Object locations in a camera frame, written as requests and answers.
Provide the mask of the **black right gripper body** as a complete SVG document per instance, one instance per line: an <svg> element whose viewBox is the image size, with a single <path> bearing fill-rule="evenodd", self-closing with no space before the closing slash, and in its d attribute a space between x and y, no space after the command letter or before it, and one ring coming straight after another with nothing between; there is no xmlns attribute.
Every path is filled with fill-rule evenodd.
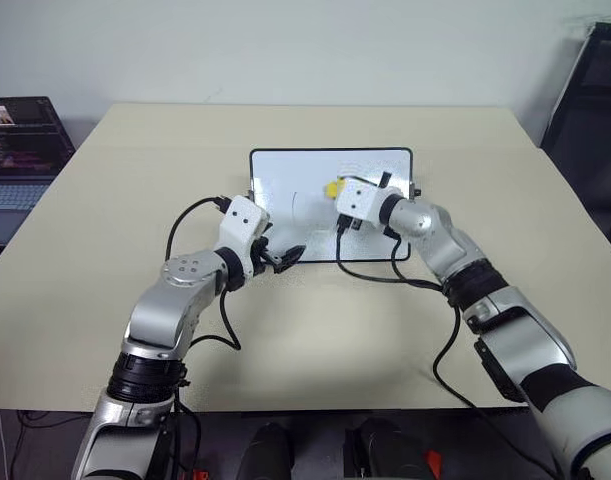
<svg viewBox="0 0 611 480"><path fill-rule="evenodd" d="M361 229L362 223L363 221L360 219L340 214L336 223L336 234L342 236L348 229L358 231Z"/></svg>

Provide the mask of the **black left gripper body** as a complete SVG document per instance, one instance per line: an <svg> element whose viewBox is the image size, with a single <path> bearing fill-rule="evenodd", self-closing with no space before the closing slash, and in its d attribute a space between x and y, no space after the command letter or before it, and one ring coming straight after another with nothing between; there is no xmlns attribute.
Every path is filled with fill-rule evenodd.
<svg viewBox="0 0 611 480"><path fill-rule="evenodd" d="M266 232L272 226L273 223L268 222L261 231L260 236L251 244L250 258L252 261L254 276L264 273L268 267L276 270L277 266L279 265L279 258L272 254L268 249L269 239L266 236Z"/></svg>

